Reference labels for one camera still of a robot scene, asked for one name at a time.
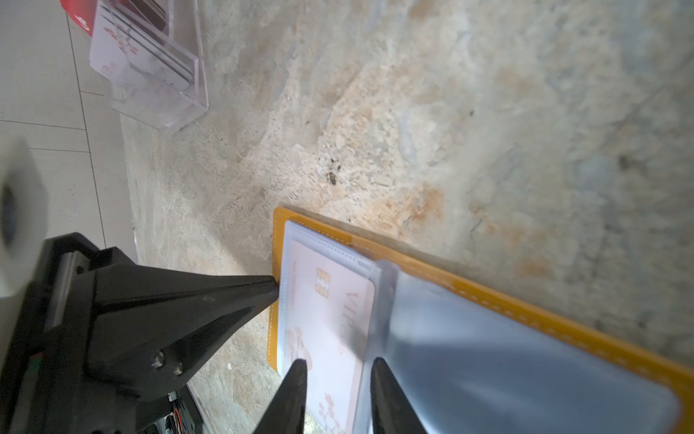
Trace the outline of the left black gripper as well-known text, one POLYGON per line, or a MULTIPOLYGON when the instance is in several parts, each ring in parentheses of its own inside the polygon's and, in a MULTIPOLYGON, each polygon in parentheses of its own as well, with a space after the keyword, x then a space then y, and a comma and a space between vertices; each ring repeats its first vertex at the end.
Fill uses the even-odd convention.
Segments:
POLYGON ((187 382, 277 299, 271 276, 150 268, 80 233, 50 238, 1 372, 1 430, 197 433, 187 382))

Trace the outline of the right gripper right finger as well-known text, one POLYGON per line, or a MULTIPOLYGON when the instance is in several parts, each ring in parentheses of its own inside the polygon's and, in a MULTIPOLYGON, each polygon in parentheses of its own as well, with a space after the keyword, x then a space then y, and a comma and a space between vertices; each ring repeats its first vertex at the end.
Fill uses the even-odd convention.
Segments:
POLYGON ((427 434, 394 373, 381 357, 372 364, 370 405, 375 434, 427 434))

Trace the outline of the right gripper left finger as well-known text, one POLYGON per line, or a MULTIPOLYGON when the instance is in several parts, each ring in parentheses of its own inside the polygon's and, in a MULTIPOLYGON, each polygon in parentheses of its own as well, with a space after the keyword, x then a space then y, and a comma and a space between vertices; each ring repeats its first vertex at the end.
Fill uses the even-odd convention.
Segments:
POLYGON ((296 359, 254 434, 303 434, 307 404, 307 361, 296 359))

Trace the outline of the yellow leather card holder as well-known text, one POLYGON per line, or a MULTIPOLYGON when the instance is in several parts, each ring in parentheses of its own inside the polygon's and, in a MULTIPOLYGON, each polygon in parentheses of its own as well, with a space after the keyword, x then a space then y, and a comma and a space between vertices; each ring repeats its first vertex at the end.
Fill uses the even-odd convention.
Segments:
POLYGON ((280 280, 290 240, 325 243, 369 266, 375 292, 353 433, 373 433, 377 357, 428 433, 693 430, 689 368, 283 207, 273 217, 279 296, 267 345, 279 374, 280 280))

